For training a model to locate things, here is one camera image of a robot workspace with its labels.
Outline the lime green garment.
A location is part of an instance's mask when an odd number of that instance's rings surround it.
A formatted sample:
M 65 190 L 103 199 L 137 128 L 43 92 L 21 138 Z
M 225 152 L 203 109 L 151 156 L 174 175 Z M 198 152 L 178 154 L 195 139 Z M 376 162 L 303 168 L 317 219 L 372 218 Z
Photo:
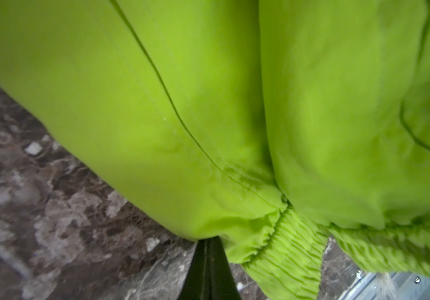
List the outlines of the lime green garment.
M 430 1 L 0 1 L 0 87 L 272 300 L 430 278 Z

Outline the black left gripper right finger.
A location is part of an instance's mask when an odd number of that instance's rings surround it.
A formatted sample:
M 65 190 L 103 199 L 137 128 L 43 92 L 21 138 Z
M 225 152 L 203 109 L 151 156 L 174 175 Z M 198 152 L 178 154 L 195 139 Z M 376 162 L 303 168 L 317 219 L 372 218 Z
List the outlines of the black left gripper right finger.
M 219 237 L 209 240 L 208 263 L 210 300 L 241 300 Z

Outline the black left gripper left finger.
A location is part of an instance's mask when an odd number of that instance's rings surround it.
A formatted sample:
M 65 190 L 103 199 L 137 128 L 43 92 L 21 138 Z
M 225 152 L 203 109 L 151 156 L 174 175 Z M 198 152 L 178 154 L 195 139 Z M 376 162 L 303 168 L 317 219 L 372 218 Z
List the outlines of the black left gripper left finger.
M 209 299 L 208 239 L 200 240 L 194 252 L 178 300 Z

